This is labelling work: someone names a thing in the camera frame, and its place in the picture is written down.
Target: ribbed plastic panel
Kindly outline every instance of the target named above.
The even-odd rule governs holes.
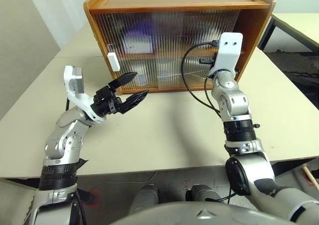
[[[138,72],[125,90],[183,88],[180,63],[192,45],[216,40],[233,30],[239,10],[201,10],[143,13],[94,14],[109,52],[115,52],[121,66],[116,76]],[[193,89],[203,87],[216,49],[194,49],[186,59],[185,78]]]

